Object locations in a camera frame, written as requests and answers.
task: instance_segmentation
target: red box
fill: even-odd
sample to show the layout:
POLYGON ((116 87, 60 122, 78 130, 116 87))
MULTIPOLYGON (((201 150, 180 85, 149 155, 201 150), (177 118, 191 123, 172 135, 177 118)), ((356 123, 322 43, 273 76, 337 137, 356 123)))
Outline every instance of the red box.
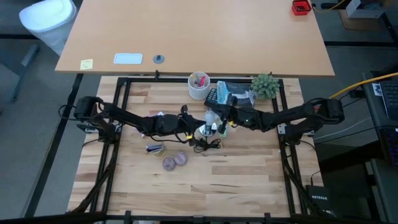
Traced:
POLYGON ((292 10, 296 16, 307 15, 311 11, 311 5, 307 0, 296 0, 293 1, 292 10))

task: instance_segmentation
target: light wood desk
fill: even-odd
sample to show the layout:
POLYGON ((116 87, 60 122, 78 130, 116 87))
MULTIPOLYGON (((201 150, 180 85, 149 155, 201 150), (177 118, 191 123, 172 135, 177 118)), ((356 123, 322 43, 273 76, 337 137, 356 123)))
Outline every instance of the light wood desk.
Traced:
MULTIPOLYGON (((98 96, 104 101, 112 102, 117 79, 102 77, 98 96)), ((299 81, 288 78, 284 84, 289 108, 301 105, 299 81)), ((178 114, 183 104, 188 105, 188 112, 196 119, 203 119, 206 106, 203 101, 190 98, 186 83, 132 83, 127 110, 140 116, 157 114, 159 110, 178 114)), ((271 101, 256 102, 256 109, 273 111, 271 101)), ((97 137, 89 134, 86 141, 97 137)), ((131 210, 133 215, 263 217, 269 212, 273 217, 289 216, 276 130, 262 133, 228 128, 227 137, 221 138, 221 149, 200 154, 187 144, 165 142, 166 156, 179 151, 188 154, 187 164, 170 172, 162 168, 163 158, 146 154, 148 140, 130 126, 123 127, 109 214, 123 215, 125 210, 131 210)), ((313 143, 308 137, 303 140, 313 143)), ((102 145, 95 142, 83 148, 69 210, 94 185, 102 145)), ((310 176, 319 170, 316 152, 301 144, 297 154, 303 184, 308 184, 310 176)), ((314 183, 322 184, 320 174, 314 175, 314 183)), ((294 186, 293 190, 299 212, 294 186)))
POLYGON ((333 76, 315 15, 294 16, 292 0, 84 0, 56 71, 83 73, 273 72, 333 76), (141 65, 116 65, 141 53, 141 65), (162 64, 153 62, 164 55, 162 64), (93 68, 80 62, 93 59, 93 68))

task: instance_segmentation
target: succulent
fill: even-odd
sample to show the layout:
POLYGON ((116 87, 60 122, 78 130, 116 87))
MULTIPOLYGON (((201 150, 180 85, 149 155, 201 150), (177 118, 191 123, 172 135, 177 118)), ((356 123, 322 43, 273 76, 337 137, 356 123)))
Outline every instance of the succulent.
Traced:
POLYGON ((278 79, 270 74, 259 74, 251 81, 251 89, 260 100, 273 99, 279 91, 278 79))

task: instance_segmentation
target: red object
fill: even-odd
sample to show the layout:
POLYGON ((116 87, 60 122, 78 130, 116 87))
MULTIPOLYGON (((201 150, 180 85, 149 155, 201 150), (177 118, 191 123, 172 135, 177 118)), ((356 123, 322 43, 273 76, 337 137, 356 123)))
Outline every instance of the red object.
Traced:
POLYGON ((200 86, 203 86, 205 84, 205 77, 202 77, 200 80, 200 86))
POLYGON ((292 10, 296 16, 307 15, 311 11, 311 5, 307 0, 296 0, 293 1, 292 10))

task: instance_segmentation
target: small round object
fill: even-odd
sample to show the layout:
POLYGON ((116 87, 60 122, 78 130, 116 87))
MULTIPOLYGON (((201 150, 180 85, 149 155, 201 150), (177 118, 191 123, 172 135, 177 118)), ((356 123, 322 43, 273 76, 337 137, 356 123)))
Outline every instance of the small round object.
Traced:
POLYGON ((184 152, 179 152, 175 157, 174 161, 177 165, 184 165, 187 163, 188 157, 184 152))
POLYGON ((154 62, 155 63, 163 63, 164 62, 164 56, 163 55, 155 55, 154 62))
POLYGON ((167 171, 171 171, 175 168, 175 161, 173 158, 167 157, 163 160, 163 168, 167 171))

